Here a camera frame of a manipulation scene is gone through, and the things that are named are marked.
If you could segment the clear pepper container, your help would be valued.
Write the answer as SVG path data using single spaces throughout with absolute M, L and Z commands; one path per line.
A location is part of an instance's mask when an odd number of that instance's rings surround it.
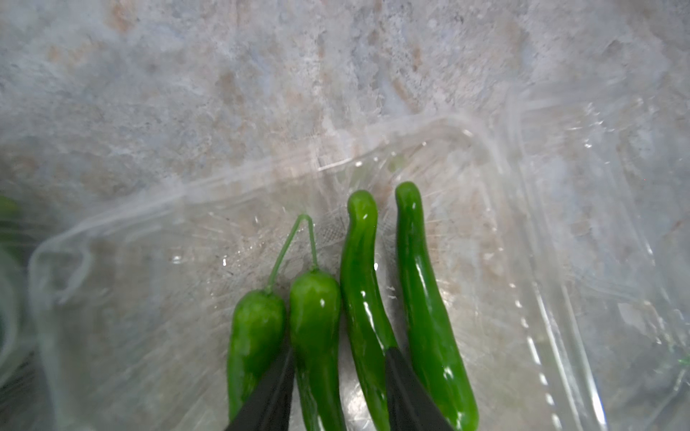
M 634 210 L 643 131 L 413 120 L 144 195 L 45 242 L 58 430 L 686 430 L 687 215 Z
M 21 218 L 19 205 L 14 200 L 1 196 L 1 248 L 19 264 L 23 263 Z

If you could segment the small green pepper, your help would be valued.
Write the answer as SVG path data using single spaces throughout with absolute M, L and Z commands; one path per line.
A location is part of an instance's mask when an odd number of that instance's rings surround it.
M 228 419 L 235 420 L 280 352 L 287 326 L 285 302 L 274 292 L 280 266 L 307 214 L 299 215 L 264 287 L 246 293 L 233 316 L 226 358 Z
M 314 223 L 307 224 L 312 264 L 291 284 L 289 336 L 305 428 L 345 430 L 339 382 L 341 289 L 320 268 Z
M 350 350 L 368 411 L 377 430 L 389 430 L 386 350 L 398 345 L 375 270 L 377 203 L 366 190 L 347 202 L 350 224 L 341 254 L 341 292 Z

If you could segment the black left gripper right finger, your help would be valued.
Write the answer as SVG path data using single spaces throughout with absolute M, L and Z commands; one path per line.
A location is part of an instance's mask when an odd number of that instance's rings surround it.
M 393 431 L 453 429 L 426 393 L 400 348 L 386 350 L 386 392 Z

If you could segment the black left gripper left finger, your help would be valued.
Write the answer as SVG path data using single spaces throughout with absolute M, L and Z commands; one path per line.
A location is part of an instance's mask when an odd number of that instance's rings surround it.
M 288 431 L 295 357 L 286 344 L 226 431 Z

